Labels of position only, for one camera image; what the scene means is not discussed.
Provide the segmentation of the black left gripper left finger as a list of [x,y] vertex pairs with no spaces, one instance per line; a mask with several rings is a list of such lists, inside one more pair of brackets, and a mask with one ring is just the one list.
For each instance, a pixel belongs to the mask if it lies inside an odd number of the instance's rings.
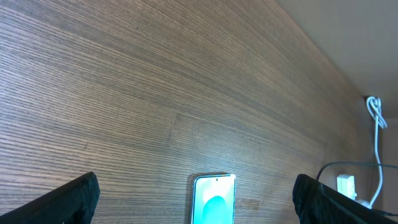
[[98,179],[94,172],[88,172],[1,215],[1,223],[90,224],[99,198]]

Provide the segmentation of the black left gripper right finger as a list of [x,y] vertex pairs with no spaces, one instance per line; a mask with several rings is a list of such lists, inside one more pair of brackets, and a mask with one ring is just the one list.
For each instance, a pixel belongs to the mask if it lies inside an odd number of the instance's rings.
[[301,224],[397,224],[306,174],[297,176],[292,201]]

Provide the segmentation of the turquoise screen smartphone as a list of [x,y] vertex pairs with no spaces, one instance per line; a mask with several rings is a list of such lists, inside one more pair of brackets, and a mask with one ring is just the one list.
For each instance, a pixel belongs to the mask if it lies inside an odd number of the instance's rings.
[[217,174],[198,176],[193,181],[191,224],[233,224],[236,176]]

